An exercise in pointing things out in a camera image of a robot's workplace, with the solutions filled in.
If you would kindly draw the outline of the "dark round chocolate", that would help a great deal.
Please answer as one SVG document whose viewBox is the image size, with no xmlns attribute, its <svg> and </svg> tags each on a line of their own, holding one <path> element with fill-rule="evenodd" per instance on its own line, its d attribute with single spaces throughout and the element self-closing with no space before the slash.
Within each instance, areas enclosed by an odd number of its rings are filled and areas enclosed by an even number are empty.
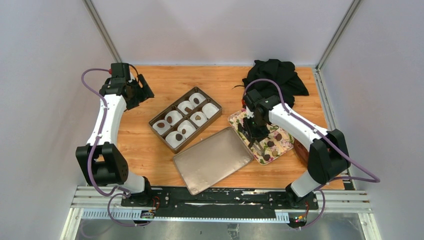
<svg viewBox="0 0 424 240">
<path fill-rule="evenodd" d="M 178 134 L 175 135 L 175 139 L 177 141 L 181 141 L 183 139 L 183 135 L 181 135 L 181 134 L 178 133 Z"/>
</svg>

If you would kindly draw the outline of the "metallic box lid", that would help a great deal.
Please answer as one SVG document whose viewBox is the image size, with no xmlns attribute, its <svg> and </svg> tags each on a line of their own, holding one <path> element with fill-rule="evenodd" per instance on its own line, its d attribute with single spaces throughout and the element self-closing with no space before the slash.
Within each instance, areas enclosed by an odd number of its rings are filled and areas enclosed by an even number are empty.
<svg viewBox="0 0 424 240">
<path fill-rule="evenodd" d="M 253 153 L 232 127 L 218 131 L 172 158 L 193 196 L 240 170 L 253 159 Z"/>
</svg>

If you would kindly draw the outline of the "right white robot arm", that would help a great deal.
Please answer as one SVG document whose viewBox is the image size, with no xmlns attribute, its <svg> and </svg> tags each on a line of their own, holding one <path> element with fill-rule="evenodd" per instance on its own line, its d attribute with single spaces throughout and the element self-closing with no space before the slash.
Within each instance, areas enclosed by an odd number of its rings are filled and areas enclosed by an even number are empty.
<svg viewBox="0 0 424 240">
<path fill-rule="evenodd" d="M 327 130 L 298 115 L 279 96 L 262 97 L 251 90 L 242 98 L 246 110 L 252 112 L 249 133 L 262 133 L 266 125 L 276 125 L 287 131 L 308 151 L 307 170 L 286 188 L 285 201 L 298 209 L 306 196 L 329 183 L 350 167 L 348 149 L 340 130 Z"/>
</svg>

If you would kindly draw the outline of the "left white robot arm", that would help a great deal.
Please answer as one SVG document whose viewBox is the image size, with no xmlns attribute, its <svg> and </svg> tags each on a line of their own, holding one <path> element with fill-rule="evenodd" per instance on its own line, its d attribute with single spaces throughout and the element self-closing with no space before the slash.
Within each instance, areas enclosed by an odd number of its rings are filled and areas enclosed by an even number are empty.
<svg viewBox="0 0 424 240">
<path fill-rule="evenodd" d="M 121 191 L 122 197 L 134 198 L 140 206 L 149 206 L 153 193 L 149 180 L 130 171 L 127 160 L 117 147 L 117 138 L 123 113 L 155 95 L 144 77 L 133 75 L 129 63 L 112 63 L 109 69 L 90 68 L 81 74 L 81 83 L 99 97 L 99 112 L 90 137 L 76 148 L 75 156 L 84 178 L 104 197 L 113 197 Z M 85 80 L 90 72 L 106 72 L 109 77 L 100 90 Z"/>
</svg>

